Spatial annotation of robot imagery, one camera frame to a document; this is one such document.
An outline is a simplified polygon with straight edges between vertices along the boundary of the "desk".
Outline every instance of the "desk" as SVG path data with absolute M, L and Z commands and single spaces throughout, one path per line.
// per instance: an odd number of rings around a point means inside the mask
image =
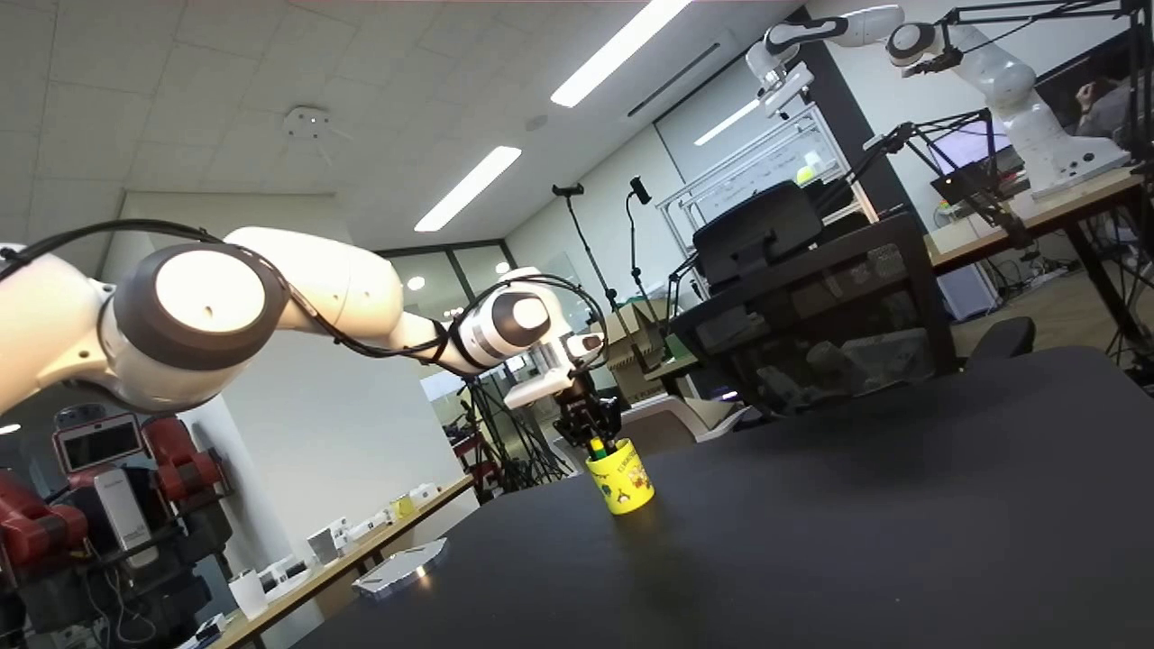
M 454 525 L 428 587 L 301 646 L 1154 646 L 1154 405 L 1097 350 L 877 394 Z
M 345 547 L 337 558 L 315 567 L 311 576 L 301 584 L 295 584 L 293 590 L 284 590 L 282 600 L 275 600 L 258 617 L 240 617 L 233 612 L 229 623 L 224 623 L 220 637 L 214 643 L 216 649 L 227 646 L 240 646 L 240 643 L 257 643 L 258 630 L 266 630 L 269 623 L 278 623 L 282 617 L 289 617 L 293 611 L 298 611 L 301 602 L 311 602 L 318 590 L 324 590 L 329 584 L 335 584 L 337 576 L 345 576 L 348 569 L 360 569 L 366 558 L 375 558 L 385 546 L 393 546 L 399 535 L 415 531 L 420 519 L 428 519 L 434 511 L 438 511 L 442 504 L 449 504 L 461 489 L 467 489 L 473 481 L 458 481 L 449 487 L 442 487 L 434 500 L 424 500 L 415 517 L 379 525 L 370 535 L 365 535 L 353 547 Z
M 1118 297 L 1111 275 L 1104 272 L 1097 250 L 1087 247 L 1087 237 L 1081 235 L 1081 221 L 1087 215 L 1098 215 L 1108 211 L 1131 211 L 1136 221 L 1139 221 L 1139 206 L 1148 203 L 1148 188 L 1142 188 L 1142 177 L 1136 173 L 1111 173 L 1111 177 L 1098 177 L 1079 192 L 1072 192 L 1063 203 L 1031 203 L 1026 194 L 1020 194 L 1015 203 L 1011 203 L 1011 211 L 1025 221 L 1025 232 L 1026 235 L 1045 235 L 1045 232 L 1063 232 L 1084 268 L 1084 277 L 1092 283 L 1097 297 L 1104 299 L 1104 305 L 1111 311 L 1118 331 L 1142 346 L 1148 343 L 1148 331 L 1139 329 L 1139 320 L 1131 319 L 1127 302 Z M 970 215 L 972 223 L 972 237 L 967 247 L 953 247 L 953 250 L 936 250 L 925 235 L 925 255 L 930 255 L 930 268 L 936 275 L 944 272 L 954 272 L 954 268 L 967 268 L 972 259 L 985 259 L 991 254 L 1002 254 L 1012 247 L 1012 237 L 999 227 L 989 227 L 980 215 Z

